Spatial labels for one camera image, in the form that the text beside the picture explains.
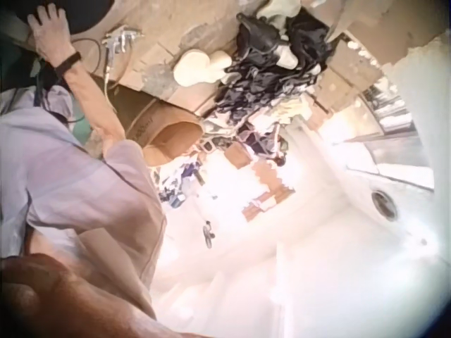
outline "spray gun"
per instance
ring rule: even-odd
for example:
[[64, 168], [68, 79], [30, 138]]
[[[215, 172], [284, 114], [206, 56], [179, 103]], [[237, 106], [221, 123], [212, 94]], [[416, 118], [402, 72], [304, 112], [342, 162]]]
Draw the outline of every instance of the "spray gun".
[[137, 37], [144, 35], [140, 30], [122, 25], [105, 35], [102, 44], [106, 47], [106, 62], [104, 69], [104, 92], [106, 95], [107, 86], [110, 79], [111, 69], [114, 64], [115, 54], [125, 53], [127, 48], [132, 46]]

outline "fabric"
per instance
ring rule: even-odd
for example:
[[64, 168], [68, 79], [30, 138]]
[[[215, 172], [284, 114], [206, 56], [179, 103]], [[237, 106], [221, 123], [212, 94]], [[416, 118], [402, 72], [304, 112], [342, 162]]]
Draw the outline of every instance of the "fabric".
[[243, 125], [238, 130], [238, 137], [247, 144], [256, 155], [266, 158], [272, 157], [277, 148], [272, 133], [261, 135], [255, 130], [251, 130], [248, 125]]
[[[32, 107], [34, 90], [21, 90], [0, 117], [1, 255], [19, 253], [27, 223], [27, 253], [53, 256], [154, 317], [148, 290], [166, 218], [140, 146], [124, 140], [105, 163], [90, 157], [54, 116]], [[64, 88], [48, 98], [73, 119]]]

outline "circular drain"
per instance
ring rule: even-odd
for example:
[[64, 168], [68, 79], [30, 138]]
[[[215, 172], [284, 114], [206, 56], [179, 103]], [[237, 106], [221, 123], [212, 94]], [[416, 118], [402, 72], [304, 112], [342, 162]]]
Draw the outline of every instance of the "circular drain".
[[373, 204], [377, 211], [390, 222], [397, 220], [396, 205], [385, 192], [377, 190], [371, 194]]

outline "black watch strap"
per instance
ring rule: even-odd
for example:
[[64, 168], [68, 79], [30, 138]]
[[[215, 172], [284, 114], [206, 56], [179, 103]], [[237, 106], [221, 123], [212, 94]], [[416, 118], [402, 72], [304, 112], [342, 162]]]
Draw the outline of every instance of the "black watch strap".
[[55, 73], [58, 76], [59, 79], [61, 79], [64, 74], [72, 68], [74, 63], [77, 61], [80, 61], [82, 59], [82, 56], [79, 52], [75, 52], [71, 56], [69, 56], [61, 65], [55, 68]]

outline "skin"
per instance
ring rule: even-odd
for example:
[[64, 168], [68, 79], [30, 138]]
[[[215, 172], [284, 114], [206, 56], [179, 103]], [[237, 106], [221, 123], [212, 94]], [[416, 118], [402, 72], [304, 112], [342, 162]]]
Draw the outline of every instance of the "skin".
[[[28, 23], [33, 31], [36, 50], [53, 67], [58, 67], [76, 50], [70, 43], [70, 33], [66, 13], [56, 9], [54, 4], [37, 8], [39, 21], [33, 15]], [[104, 94], [91, 78], [81, 62], [77, 62], [66, 72], [64, 79], [75, 98], [80, 102], [86, 119], [103, 141], [104, 154], [116, 142], [125, 139], [125, 130]]]
[[[38, 53], [53, 67], [75, 53], [66, 14], [55, 5], [28, 18]], [[125, 133], [112, 107], [78, 62], [65, 80], [104, 141], [104, 153]], [[98, 289], [44, 254], [1, 260], [1, 300], [36, 337], [200, 337], [169, 330], [127, 301]]]

